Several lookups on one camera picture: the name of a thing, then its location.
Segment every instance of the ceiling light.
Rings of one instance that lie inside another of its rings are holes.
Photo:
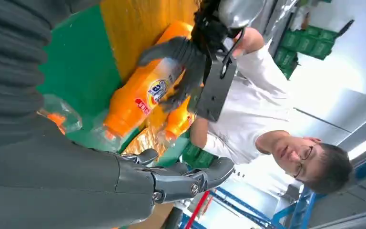
[[[354,149],[352,149],[350,152],[348,152],[348,157],[350,160],[353,160],[354,158],[360,156],[366,151],[366,141],[356,146]]]

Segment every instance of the bottle label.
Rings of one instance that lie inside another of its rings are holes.
[[[157,80],[151,84],[148,90],[148,105],[153,109],[162,97],[166,94],[169,87],[167,80]]]
[[[169,86],[177,80],[182,71],[181,65],[170,58],[164,58],[159,62],[154,70],[155,74],[159,76],[159,80],[153,81],[147,91],[147,104],[151,110],[157,106]]]
[[[149,112],[151,111],[150,108],[144,103],[144,101],[142,99],[135,99],[135,103],[137,104],[137,106],[142,110],[142,112],[144,114],[149,114]]]

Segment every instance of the gray robotic hand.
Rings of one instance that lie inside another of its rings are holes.
[[[175,93],[166,101],[161,102],[165,111],[176,109],[189,96],[192,90],[203,81],[206,56],[190,40],[175,37],[167,42],[157,44],[141,55],[140,66],[162,58],[171,58],[185,68],[182,80],[175,87]]]
[[[135,164],[135,170],[150,173],[153,178],[155,203],[174,202],[181,199],[193,198],[222,184],[233,172],[234,163],[221,157],[215,160],[209,168],[184,171],[185,165],[176,163],[170,168],[145,167],[158,157],[154,149],[147,149],[139,155],[124,155],[126,160]]]

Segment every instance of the eyeglasses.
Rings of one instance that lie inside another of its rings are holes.
[[[298,153],[298,156],[301,159],[301,161],[307,160],[309,158],[309,156],[311,155],[313,149],[314,149],[313,146],[308,146],[308,147],[305,147],[305,149],[302,149],[301,152]],[[297,175],[294,176],[294,178],[297,178],[299,176],[299,174],[302,171],[303,166],[304,166],[303,163],[301,163],[301,162],[297,163],[298,172],[297,172]]]

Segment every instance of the man's arm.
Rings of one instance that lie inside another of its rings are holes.
[[[190,130],[190,141],[193,145],[203,149],[207,144],[208,121],[198,117]]]
[[[233,52],[234,57],[240,55],[246,55],[251,52],[255,52],[264,46],[263,36],[254,28],[247,27],[245,29],[245,35],[242,42],[238,45],[238,48]]]

